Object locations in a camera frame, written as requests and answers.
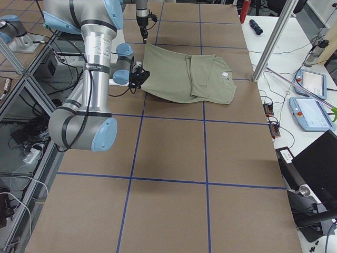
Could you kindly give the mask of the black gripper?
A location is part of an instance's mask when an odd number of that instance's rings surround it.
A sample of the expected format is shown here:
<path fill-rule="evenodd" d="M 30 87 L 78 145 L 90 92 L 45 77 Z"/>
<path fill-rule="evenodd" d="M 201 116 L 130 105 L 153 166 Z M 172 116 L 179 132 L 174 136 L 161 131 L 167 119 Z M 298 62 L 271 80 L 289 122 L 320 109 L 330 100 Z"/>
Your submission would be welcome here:
<path fill-rule="evenodd" d="M 147 31 L 148 19 L 149 19 L 148 16 L 138 17 L 138 26 L 140 27 L 141 36 L 142 36 L 144 44 L 147 43 L 147 38 L 148 38 L 148 31 Z"/>
<path fill-rule="evenodd" d="M 136 67 L 134 71 L 129 74 L 129 87 L 141 87 L 141 85 L 150 77 L 150 72 L 144 70 L 142 67 Z"/>

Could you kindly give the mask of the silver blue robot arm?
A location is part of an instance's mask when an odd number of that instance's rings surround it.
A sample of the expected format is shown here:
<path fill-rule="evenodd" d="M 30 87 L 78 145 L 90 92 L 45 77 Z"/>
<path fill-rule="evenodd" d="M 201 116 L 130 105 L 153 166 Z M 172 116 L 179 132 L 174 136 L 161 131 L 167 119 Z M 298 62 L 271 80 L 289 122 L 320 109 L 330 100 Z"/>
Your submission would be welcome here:
<path fill-rule="evenodd" d="M 82 79 L 52 113 L 48 132 L 60 152 L 70 149 L 107 151 L 115 142 L 117 121 L 108 108 L 109 82 L 135 92 L 150 73 L 134 63 L 130 45 L 112 49 L 123 29 L 122 1 L 46 1 L 45 24 L 80 35 L 85 49 Z"/>
<path fill-rule="evenodd" d="M 147 7 L 147 1 L 136 0 L 135 6 L 136 6 L 136 21 L 140 28 L 143 43 L 146 44 L 148 38 L 148 31 L 147 31 L 148 19 L 150 18 L 149 16 L 150 13 Z"/>

